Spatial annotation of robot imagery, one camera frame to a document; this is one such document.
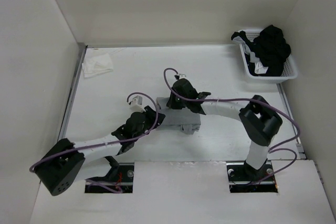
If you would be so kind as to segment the grey tank top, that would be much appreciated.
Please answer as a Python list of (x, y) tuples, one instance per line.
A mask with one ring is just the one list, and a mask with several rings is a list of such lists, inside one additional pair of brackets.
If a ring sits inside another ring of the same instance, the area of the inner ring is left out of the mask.
[(157, 97), (156, 102), (159, 106), (159, 113), (165, 115), (165, 119), (157, 130), (176, 130), (186, 135), (193, 135), (200, 130), (201, 118), (199, 114), (191, 112), (187, 108), (173, 110), (166, 106), (168, 98)]

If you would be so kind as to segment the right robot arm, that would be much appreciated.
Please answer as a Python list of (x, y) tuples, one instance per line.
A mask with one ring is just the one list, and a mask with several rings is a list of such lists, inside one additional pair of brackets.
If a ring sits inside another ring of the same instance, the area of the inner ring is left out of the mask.
[(243, 106), (238, 102), (221, 103), (218, 99), (205, 101), (211, 93), (197, 92), (185, 78), (177, 80), (172, 90), (166, 104), (169, 109), (187, 108), (196, 114), (219, 115), (243, 124), (251, 140), (243, 172), (248, 180), (260, 180), (264, 174), (270, 144), (282, 125), (277, 112), (253, 102)]

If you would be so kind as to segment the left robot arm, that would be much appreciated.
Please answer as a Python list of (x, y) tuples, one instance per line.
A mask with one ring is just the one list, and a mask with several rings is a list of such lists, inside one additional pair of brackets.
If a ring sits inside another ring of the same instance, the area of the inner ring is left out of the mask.
[(63, 138), (30, 170), (52, 196), (62, 194), (80, 180), (113, 181), (119, 169), (115, 157), (129, 151), (137, 140), (161, 126), (165, 117), (146, 106), (142, 112), (133, 112), (123, 125), (106, 137), (86, 142)]

